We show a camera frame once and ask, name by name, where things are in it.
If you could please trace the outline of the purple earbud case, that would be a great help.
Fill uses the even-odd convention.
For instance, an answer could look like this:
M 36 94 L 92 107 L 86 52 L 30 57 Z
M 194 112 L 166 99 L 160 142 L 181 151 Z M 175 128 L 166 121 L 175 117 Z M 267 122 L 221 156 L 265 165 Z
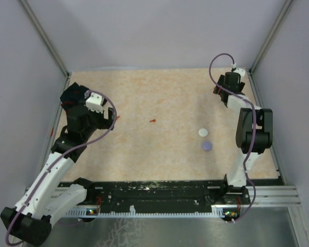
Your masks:
M 209 141 L 204 141 L 204 142 L 202 142 L 201 147 L 202 147 L 202 149 L 203 149 L 204 151 L 211 151 L 212 148 L 213 148 L 213 145 L 212 145 L 212 143 L 209 142 Z

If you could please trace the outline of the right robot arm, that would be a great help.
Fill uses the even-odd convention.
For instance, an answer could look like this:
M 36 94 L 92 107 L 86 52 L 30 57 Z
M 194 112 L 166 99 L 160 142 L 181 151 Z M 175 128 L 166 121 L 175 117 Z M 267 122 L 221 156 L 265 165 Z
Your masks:
M 242 92 L 244 86 L 240 74 L 226 72 L 219 77 L 213 91 L 228 109 L 238 114 L 235 136 L 238 152 L 232 169 L 224 177 L 218 196 L 226 204 L 250 203 L 246 188 L 248 172 L 273 141 L 272 110 L 252 104 Z

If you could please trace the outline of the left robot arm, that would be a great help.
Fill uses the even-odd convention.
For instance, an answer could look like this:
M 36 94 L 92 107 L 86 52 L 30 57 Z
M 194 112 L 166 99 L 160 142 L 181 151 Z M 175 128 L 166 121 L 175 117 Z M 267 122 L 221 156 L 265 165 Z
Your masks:
M 5 207 L 0 218 L 6 227 L 6 246 L 23 242 L 41 246 L 49 237 L 56 223 L 79 203 L 91 204 L 97 198 L 92 182 L 77 179 L 58 198 L 50 201 L 61 179 L 75 165 L 82 152 L 114 129 L 117 110 L 114 105 L 104 111 L 88 104 L 71 107 L 67 124 L 52 146 L 39 175 L 14 207 Z

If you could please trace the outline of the white earbud charging case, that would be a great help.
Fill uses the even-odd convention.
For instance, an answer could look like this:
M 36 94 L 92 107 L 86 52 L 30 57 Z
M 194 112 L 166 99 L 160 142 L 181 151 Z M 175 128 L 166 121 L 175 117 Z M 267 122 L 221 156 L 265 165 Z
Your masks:
M 198 130 L 198 135 L 200 137 L 206 137 L 206 136 L 208 136 L 208 134 L 209 134 L 209 132 L 206 128 L 201 128 L 201 129 Z

